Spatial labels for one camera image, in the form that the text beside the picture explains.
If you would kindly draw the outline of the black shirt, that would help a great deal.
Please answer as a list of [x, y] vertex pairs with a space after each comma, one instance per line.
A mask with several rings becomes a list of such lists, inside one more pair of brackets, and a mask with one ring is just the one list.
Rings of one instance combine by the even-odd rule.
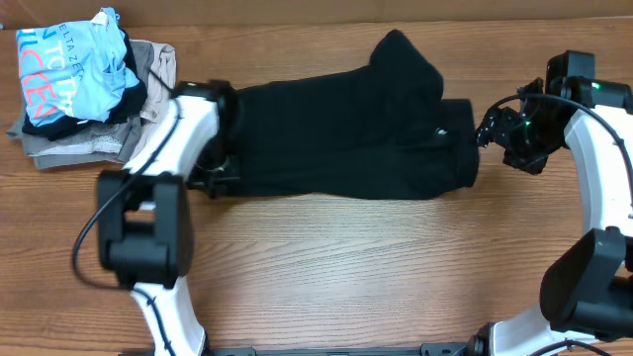
[[365, 66], [238, 96], [239, 196], [429, 200], [476, 181], [471, 102], [444, 98], [439, 71], [398, 30]]

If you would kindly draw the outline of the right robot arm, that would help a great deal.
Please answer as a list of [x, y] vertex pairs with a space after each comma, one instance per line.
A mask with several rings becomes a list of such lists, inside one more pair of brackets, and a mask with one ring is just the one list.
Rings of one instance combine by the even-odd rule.
[[479, 146], [504, 149], [505, 165], [537, 175], [566, 148], [575, 160], [583, 235], [543, 276], [539, 303], [491, 322], [461, 355], [558, 355], [632, 336], [632, 89], [598, 80], [595, 57], [567, 50], [509, 99], [492, 104], [476, 130]]

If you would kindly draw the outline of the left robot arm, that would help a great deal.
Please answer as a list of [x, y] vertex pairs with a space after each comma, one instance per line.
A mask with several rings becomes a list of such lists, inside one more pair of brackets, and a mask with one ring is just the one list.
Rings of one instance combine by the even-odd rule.
[[216, 198], [238, 183], [228, 147], [238, 107], [226, 81], [179, 83], [150, 142], [122, 170], [97, 179], [99, 260], [136, 301], [154, 355], [211, 352], [187, 282], [194, 254], [188, 192]]

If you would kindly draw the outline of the black folded garment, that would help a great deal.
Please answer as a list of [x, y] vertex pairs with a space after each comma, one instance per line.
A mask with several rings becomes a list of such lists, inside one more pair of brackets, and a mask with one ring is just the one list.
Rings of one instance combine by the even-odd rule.
[[[136, 68], [136, 59], [133, 53], [130, 37], [127, 32], [123, 32], [123, 34], [124, 43], [127, 49], [127, 53], [124, 56], [126, 73], [132, 73], [138, 80], [138, 84], [136, 86], [125, 88], [121, 101], [111, 109], [109, 117], [105, 121], [106, 125], [122, 124], [127, 120], [128, 116], [138, 114], [147, 98], [146, 85], [138, 77], [138, 69]], [[68, 116], [62, 116], [52, 124], [35, 127], [31, 123], [29, 115], [26, 114], [22, 119], [22, 124], [23, 127], [20, 129], [21, 134], [31, 134], [54, 141], [78, 134], [88, 127], [95, 126], [98, 124], [98, 121], [79, 120]]]

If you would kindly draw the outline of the grey folded garment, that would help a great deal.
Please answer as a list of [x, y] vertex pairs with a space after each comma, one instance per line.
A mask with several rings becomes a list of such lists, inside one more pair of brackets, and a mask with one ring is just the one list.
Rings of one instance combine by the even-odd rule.
[[26, 113], [22, 112], [7, 136], [22, 143], [24, 153], [39, 170], [99, 161], [125, 163], [133, 157], [143, 129], [155, 117], [155, 113], [144, 107], [121, 124], [93, 124], [75, 135], [50, 141], [23, 132]]

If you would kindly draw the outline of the beige folded garment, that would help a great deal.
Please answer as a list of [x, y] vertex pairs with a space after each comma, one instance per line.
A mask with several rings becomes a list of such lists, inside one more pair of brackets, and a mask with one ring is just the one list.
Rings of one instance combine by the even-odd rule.
[[170, 94], [153, 74], [167, 87], [173, 88], [176, 84], [177, 60], [175, 48], [170, 44], [131, 40], [131, 46], [136, 61], [136, 73], [144, 80], [147, 90], [147, 98], [139, 113], [140, 137], [131, 155], [131, 159], [134, 159], [150, 141], [168, 108]]

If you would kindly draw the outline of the light blue printed shirt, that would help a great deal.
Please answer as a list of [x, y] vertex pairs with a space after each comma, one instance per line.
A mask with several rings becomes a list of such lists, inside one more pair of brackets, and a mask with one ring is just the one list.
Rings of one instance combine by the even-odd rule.
[[125, 64], [128, 53], [119, 15], [111, 7], [91, 20], [16, 33], [26, 113], [35, 127], [64, 118], [104, 123], [139, 84]]

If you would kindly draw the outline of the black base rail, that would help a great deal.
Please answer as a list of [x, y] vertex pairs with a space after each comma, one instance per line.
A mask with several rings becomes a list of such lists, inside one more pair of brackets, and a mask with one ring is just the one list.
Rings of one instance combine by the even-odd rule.
[[462, 356], [466, 343], [424, 343], [417, 347], [256, 350], [205, 347], [204, 356]]

